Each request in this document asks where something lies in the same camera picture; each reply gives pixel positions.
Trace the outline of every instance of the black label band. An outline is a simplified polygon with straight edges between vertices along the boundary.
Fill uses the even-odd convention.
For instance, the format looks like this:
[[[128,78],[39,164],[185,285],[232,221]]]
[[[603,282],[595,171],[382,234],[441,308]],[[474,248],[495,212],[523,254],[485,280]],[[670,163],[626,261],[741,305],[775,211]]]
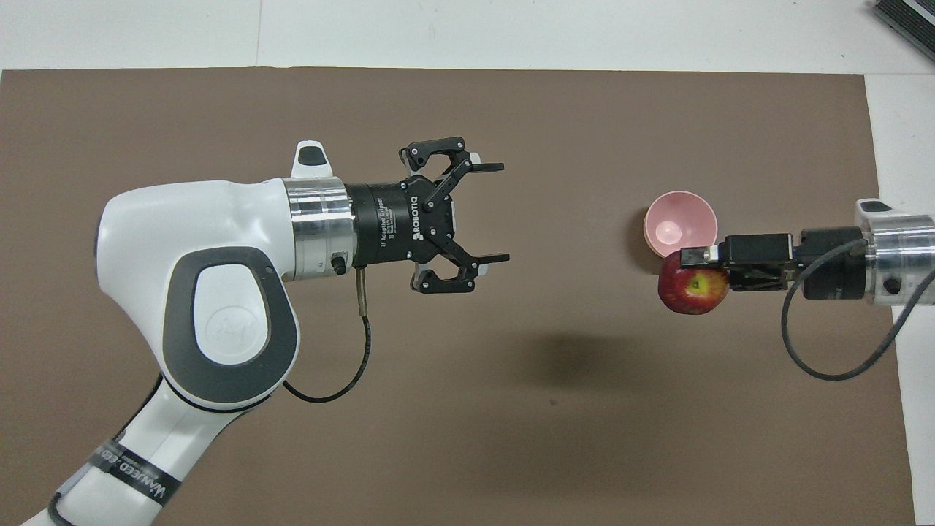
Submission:
[[[174,476],[112,440],[98,447],[88,463],[162,506],[181,486]]]

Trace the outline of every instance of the brown surface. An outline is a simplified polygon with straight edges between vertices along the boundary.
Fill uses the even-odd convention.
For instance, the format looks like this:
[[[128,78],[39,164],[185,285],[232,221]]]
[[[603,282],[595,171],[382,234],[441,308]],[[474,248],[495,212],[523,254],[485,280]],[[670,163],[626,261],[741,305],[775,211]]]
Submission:
[[[722,236],[851,224],[876,195],[860,77],[254,68],[4,72],[0,523],[44,506],[156,374],[94,279],[107,199],[286,176],[300,139],[346,182],[400,180],[396,149],[449,135],[507,165],[455,197],[461,243],[512,262],[454,297],[371,269],[359,387],[326,406],[279,393],[158,523],[912,521],[894,355],[823,383],[785,354],[780,293],[671,314],[640,233],[672,189],[708,199]],[[352,281],[288,286],[291,379],[315,393],[359,359]],[[801,300],[792,318],[840,371],[890,314]]]

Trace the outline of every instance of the robot logo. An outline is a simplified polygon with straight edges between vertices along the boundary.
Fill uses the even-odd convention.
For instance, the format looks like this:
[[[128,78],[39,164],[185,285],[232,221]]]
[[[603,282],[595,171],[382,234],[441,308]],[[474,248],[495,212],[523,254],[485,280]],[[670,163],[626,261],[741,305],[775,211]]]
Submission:
[[[412,216],[412,238],[417,241],[424,241],[425,237],[419,229],[419,198],[410,197],[410,215]]]
[[[259,326],[259,320],[249,310],[224,307],[209,319],[205,327],[207,338],[199,340],[198,345],[211,360],[235,365],[253,358],[260,350]]]

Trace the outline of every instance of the metal cylinder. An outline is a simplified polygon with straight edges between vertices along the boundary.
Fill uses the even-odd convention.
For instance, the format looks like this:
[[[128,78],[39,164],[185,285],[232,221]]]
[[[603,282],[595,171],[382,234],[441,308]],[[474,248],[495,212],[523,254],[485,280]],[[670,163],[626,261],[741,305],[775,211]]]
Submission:
[[[283,179],[295,237],[295,272],[301,280],[334,275],[336,258],[350,266],[355,245],[353,215],[337,177]]]
[[[935,222],[928,215],[870,217],[862,225],[867,246],[867,292],[880,305],[905,304],[935,269]],[[935,304],[935,286],[920,304]]]
[[[419,225],[419,209],[411,204],[418,198],[410,201],[406,185],[348,184],[347,190],[357,235],[354,266],[412,258],[414,244],[423,236],[412,228]]]

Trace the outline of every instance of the black cable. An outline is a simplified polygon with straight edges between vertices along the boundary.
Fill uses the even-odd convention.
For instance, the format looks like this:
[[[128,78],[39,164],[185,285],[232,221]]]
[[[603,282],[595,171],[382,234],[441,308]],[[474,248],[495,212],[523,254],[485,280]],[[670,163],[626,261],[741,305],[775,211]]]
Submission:
[[[849,241],[835,249],[830,250],[829,252],[819,257],[818,259],[815,259],[815,261],[811,265],[809,265],[802,272],[802,274],[798,276],[796,281],[793,282],[793,284],[789,287],[789,291],[785,294],[785,301],[783,301],[783,315],[780,321],[780,327],[782,328],[782,331],[783,331],[783,343],[785,344],[785,350],[789,353],[789,357],[792,358],[792,361],[796,362],[796,365],[798,365],[804,372],[820,380],[827,380],[828,382],[840,382],[841,380],[849,380],[851,378],[854,378],[858,374],[863,373],[864,371],[869,369],[870,366],[876,363],[876,361],[880,359],[883,353],[886,352],[886,349],[889,348],[889,346],[893,344],[893,341],[896,340],[896,335],[899,334],[899,330],[902,329],[903,325],[905,325],[906,320],[909,318],[909,314],[913,311],[913,309],[915,308],[915,305],[922,298],[922,294],[925,293],[926,289],[932,283],[932,281],[935,281],[935,270],[933,270],[929,272],[926,275],[925,279],[923,279],[922,282],[919,284],[919,286],[915,288],[915,291],[909,297],[909,300],[906,301],[906,306],[902,309],[902,313],[899,315],[899,318],[897,318],[896,323],[893,324],[893,328],[890,329],[889,332],[887,332],[886,336],[883,338],[883,341],[880,342],[880,345],[877,346],[876,350],[874,350],[873,353],[870,355],[870,357],[864,360],[863,363],[853,368],[851,371],[848,371],[847,373],[840,373],[840,374],[820,373],[812,369],[811,367],[806,365],[804,361],[802,361],[802,358],[798,357],[798,354],[796,353],[795,349],[792,346],[792,340],[789,339],[789,319],[788,319],[789,304],[792,302],[793,296],[795,296],[796,291],[802,285],[802,283],[804,283],[805,280],[808,279],[809,276],[811,276],[816,270],[818,270],[819,267],[828,263],[828,261],[830,261],[831,259],[833,259],[834,257],[840,254],[843,254],[857,246],[866,245],[866,244],[867,244],[866,240]]]
[[[311,403],[331,402],[347,394],[347,392],[350,391],[355,384],[357,384],[357,380],[360,380],[360,377],[364,375],[364,369],[367,367],[367,361],[370,358],[370,321],[366,316],[361,316],[361,319],[364,320],[364,333],[367,336],[367,342],[364,344],[364,359],[362,359],[360,362],[360,368],[357,369],[357,374],[353,376],[353,379],[350,383],[348,383],[347,386],[344,386],[344,389],[330,396],[316,398],[299,391],[295,387],[292,387],[292,384],[290,384],[288,380],[282,382],[282,386],[288,389],[289,392],[294,394],[299,400]]]
[[[357,368],[357,374],[353,376],[351,382],[347,386],[337,393],[325,396],[325,397],[314,397],[309,396],[302,391],[296,389],[289,383],[288,380],[282,382],[282,386],[285,387],[289,392],[295,395],[301,401],[310,402],[310,403],[325,403],[336,400],[345,394],[348,393],[355,385],[357,385],[357,380],[360,380],[360,377],[364,375],[364,369],[367,368],[367,361],[370,360],[370,320],[367,317],[367,282],[364,277],[364,268],[357,268],[357,308],[360,311],[360,319],[364,322],[364,358],[360,361],[360,367]]]
[[[139,412],[142,411],[144,407],[146,407],[146,404],[149,403],[150,400],[152,400],[152,397],[156,396],[156,390],[159,389],[159,386],[162,383],[163,383],[163,374],[159,373],[156,376],[156,384],[152,386],[152,389],[150,390],[150,394],[146,395],[146,399],[143,400],[143,403],[139,405],[139,407],[133,413],[133,415],[130,416],[130,419],[128,419],[126,423],[121,426],[120,430],[117,431],[117,434],[115,434],[113,437],[114,442],[120,442],[120,439],[123,437],[123,432],[126,431],[126,427],[129,426],[130,422],[132,422],[133,419],[136,418],[137,415],[139,415]]]

